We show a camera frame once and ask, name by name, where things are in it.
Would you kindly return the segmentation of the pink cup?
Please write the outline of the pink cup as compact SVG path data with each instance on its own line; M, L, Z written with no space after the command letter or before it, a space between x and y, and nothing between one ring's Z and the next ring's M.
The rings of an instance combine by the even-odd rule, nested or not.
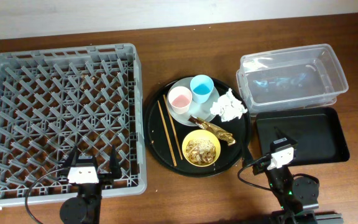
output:
M184 86L177 86L168 93L168 102L176 114L186 113L192 101L191 91Z

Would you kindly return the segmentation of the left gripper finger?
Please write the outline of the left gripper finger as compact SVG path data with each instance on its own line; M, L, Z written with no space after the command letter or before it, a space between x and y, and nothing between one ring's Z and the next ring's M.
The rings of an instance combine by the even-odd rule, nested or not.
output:
M117 159L117 152L115 146L112 146L111 148L109 168L113 179L120 179L122 177L121 167Z
M76 166L76 158L77 158L77 146L75 146L69 153L68 157L62 164L63 169L69 169L71 167Z

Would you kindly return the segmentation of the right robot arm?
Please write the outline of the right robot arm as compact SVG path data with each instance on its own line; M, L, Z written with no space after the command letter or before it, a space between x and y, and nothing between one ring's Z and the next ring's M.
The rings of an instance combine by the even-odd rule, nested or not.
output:
M344 223L340 213L315 214L319 208L319 180L308 174L292 174L288 165L295 158L298 142L275 128L277 139L270 143L270 151L264 156L247 162L239 170L239 180L252 187L272 192L281 210L263 215L248 223L269 224L339 224ZM264 173L269 187L262 187L241 178L241 173L252 168L254 175Z

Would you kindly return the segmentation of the white tissue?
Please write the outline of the white tissue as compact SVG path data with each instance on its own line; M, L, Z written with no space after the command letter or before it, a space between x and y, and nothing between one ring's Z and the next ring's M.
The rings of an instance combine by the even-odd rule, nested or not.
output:
M224 95L220 96L217 102L214 102L210 108L210 113L219 115L222 122L231 121L234 118L240 119L247 112L248 109L234 96L231 88Z

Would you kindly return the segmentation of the gold foil wrapper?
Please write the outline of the gold foil wrapper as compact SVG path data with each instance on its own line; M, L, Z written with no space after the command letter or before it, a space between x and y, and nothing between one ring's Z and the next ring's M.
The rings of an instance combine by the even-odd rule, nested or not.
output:
M220 128L219 126L205 121L199 117L190 116L188 119L191 123L196 124L199 128L213 133L219 140L227 142L228 146L231 146L236 143L232 133Z

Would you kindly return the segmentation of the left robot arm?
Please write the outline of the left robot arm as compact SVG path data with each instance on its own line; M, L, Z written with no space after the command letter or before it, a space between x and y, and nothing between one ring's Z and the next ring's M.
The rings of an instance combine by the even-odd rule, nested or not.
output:
M77 196L66 200L60 208L63 223L99 223L102 189L122 176L116 156L116 149L112 147L110 172L99 174L95 156L80 156L77 147L70 151L62 163L62 174L67 177L69 184L78 187L78 192Z

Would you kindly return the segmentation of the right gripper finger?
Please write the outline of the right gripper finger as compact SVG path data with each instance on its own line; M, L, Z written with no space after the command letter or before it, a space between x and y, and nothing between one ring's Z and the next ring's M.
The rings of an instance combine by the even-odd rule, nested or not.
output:
M275 126L274 130L275 130L275 134L277 136L277 139L286 138L286 134L281 129L279 129L278 127Z
M247 167L249 164L251 164L254 161L254 158L252 157L252 154L248 149L248 144L244 140L241 141L241 148L242 148L242 166Z

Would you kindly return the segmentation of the blue cup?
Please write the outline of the blue cup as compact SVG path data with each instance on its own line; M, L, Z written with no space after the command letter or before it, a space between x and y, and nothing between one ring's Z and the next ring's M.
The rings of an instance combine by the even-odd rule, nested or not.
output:
M191 79L190 90L196 103L205 103L214 88L213 80L207 75L197 75Z

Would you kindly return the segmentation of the yellow bowl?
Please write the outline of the yellow bowl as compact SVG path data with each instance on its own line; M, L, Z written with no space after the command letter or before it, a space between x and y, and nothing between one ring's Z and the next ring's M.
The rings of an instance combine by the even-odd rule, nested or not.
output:
M218 138L213 133L202 129L186 135L181 148L185 159L197 167L214 164L221 154Z

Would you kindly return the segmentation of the food scraps and rice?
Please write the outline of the food scraps and rice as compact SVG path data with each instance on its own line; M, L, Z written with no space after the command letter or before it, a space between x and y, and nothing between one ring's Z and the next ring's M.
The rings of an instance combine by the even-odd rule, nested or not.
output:
M214 161L216 147L210 140L193 139L186 146L185 156L192 164L206 166Z

